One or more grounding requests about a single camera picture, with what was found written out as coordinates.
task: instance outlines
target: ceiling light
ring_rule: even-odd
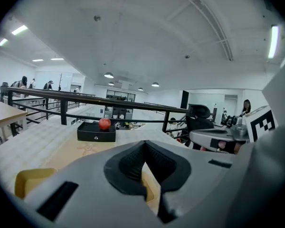
[[[107,78],[114,78],[112,73],[106,73],[104,76]]]
[[[271,44],[270,44],[268,58],[274,58],[275,56],[278,37],[279,37],[279,27],[273,26],[271,28]]]
[[[157,82],[154,82],[154,83],[152,84],[152,86],[153,86],[153,87],[159,87],[160,85],[159,85]]]
[[[6,40],[6,39],[3,39],[2,41],[0,41],[0,46],[3,46],[3,44],[5,43],[5,42],[7,42],[8,40]]]
[[[26,27],[25,25],[22,25],[21,27],[19,27],[18,29],[14,30],[12,32],[13,35],[19,34],[20,32],[26,30],[28,27]]]

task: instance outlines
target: black rubber strip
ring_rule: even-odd
[[[73,195],[77,189],[78,184],[66,181],[64,182],[54,194],[45,201],[45,203],[38,208],[37,212],[45,218],[54,221],[57,215],[60,213],[64,205]]]
[[[232,164],[230,164],[230,163],[221,162],[221,161],[214,160],[214,159],[212,159],[212,160],[209,161],[208,163],[209,163],[209,164],[212,164],[212,165],[216,165],[216,166],[228,168],[228,169],[232,166]]]

